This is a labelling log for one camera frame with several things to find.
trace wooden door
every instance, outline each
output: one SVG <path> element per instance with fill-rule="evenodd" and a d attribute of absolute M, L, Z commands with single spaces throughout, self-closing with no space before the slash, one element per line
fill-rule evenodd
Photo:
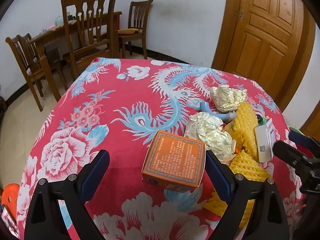
<path fill-rule="evenodd" d="M 275 99 L 295 59 L 302 26 L 301 0 L 240 0 L 223 70 L 255 80 Z"/>
<path fill-rule="evenodd" d="M 316 105 L 312 114 L 301 127 L 301 131 L 306 136 L 314 137 L 320 141 L 320 101 Z"/>

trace small vase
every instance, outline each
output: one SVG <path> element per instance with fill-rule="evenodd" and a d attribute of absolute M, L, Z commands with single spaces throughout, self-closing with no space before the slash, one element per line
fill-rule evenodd
<path fill-rule="evenodd" d="M 63 24 L 63 17 L 59 16 L 58 18 L 56 18 L 56 25 L 60 26 Z"/>

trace crumpled white paper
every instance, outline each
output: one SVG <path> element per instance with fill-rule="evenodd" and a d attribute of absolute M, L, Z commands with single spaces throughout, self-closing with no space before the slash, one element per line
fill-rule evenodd
<path fill-rule="evenodd" d="M 206 112 L 190 116 L 184 136 L 205 143 L 206 150 L 212 150 L 221 162 L 227 162 L 236 155 L 236 140 L 227 131 L 222 131 L 222 120 Z"/>
<path fill-rule="evenodd" d="M 247 90 L 229 88 L 228 85 L 219 85 L 210 89 L 210 97 L 220 112 L 237 110 L 240 102 L 245 102 Z"/>

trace white wall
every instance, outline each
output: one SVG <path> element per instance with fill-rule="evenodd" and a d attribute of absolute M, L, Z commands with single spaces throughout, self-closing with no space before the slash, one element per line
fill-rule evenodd
<path fill-rule="evenodd" d="M 117 0 L 127 28 L 131 1 Z M 211 67 L 226 0 L 154 0 L 148 18 L 147 48 L 194 65 Z"/>
<path fill-rule="evenodd" d="M 9 98 L 26 83 L 5 38 L 30 33 L 32 37 L 62 15 L 60 0 L 14 0 L 0 21 L 0 94 Z M 66 48 L 65 42 L 59 45 Z"/>
<path fill-rule="evenodd" d="M 126 28 L 131 1 L 116 0 Z M 210 67 L 217 46 L 226 0 L 154 0 L 148 19 L 148 49 Z M 0 21 L 0 94 L 9 98 L 25 80 L 8 44 L 7 36 L 30 33 L 32 37 L 54 24 L 61 15 L 60 0 L 14 0 Z M 60 41 L 60 54 L 66 44 Z"/>
<path fill-rule="evenodd" d="M 300 128 L 320 100 L 320 30 L 316 27 L 315 43 L 306 73 L 296 93 L 284 110 L 288 124 Z"/>

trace chair backrest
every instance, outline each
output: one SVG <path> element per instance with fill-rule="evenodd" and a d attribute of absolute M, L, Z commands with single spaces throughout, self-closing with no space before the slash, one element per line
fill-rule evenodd
<path fill-rule="evenodd" d="M 28 78 L 28 69 L 30 69 L 30 55 L 29 51 L 25 48 L 25 43 L 20 35 L 17 35 L 15 38 L 10 39 L 6 37 L 5 42 L 9 44 L 17 62 L 20 67 L 20 70 L 25 78 Z"/>
<path fill-rule="evenodd" d="M 26 41 L 26 42 L 28 42 L 29 43 L 29 46 L 30 46 L 30 52 L 31 52 L 31 56 L 33 57 L 33 58 L 38 58 L 38 53 L 37 53 L 37 50 L 36 50 L 36 46 L 35 46 L 35 44 L 32 42 L 30 42 L 31 41 L 31 35 L 29 34 L 29 33 L 27 33 L 26 35 L 24 35 L 24 36 L 22 36 L 22 38 Z"/>
<path fill-rule="evenodd" d="M 128 17 L 128 28 L 140 29 L 143 32 L 147 29 L 147 20 L 150 6 L 153 0 L 131 2 Z"/>
<path fill-rule="evenodd" d="M 95 9 L 94 3 L 98 2 L 98 6 Z M 62 6 L 62 15 L 63 15 L 63 23 L 67 37 L 68 48 L 70 52 L 70 58 L 72 64 L 75 64 L 75 55 L 86 52 L 90 49 L 97 48 L 99 46 L 110 44 L 110 40 L 113 37 L 112 32 L 112 24 L 113 24 L 113 12 L 115 7 L 116 0 L 109 0 L 108 5 L 108 14 L 107 14 L 107 38 L 102 40 L 101 39 L 101 25 L 102 25 L 102 17 L 103 17 L 103 9 L 104 9 L 104 2 L 105 0 L 61 0 Z M 84 4 L 87 4 L 86 12 L 84 12 Z M 76 7 L 76 25 L 77 31 L 80 40 L 80 49 L 76 51 L 73 50 L 70 31 L 69 31 L 69 24 L 68 24 L 68 15 L 67 15 L 67 7 L 75 6 Z M 93 30 L 95 29 L 95 36 L 97 42 L 94 41 L 94 33 Z M 86 35 L 87 32 L 89 45 L 86 43 Z"/>

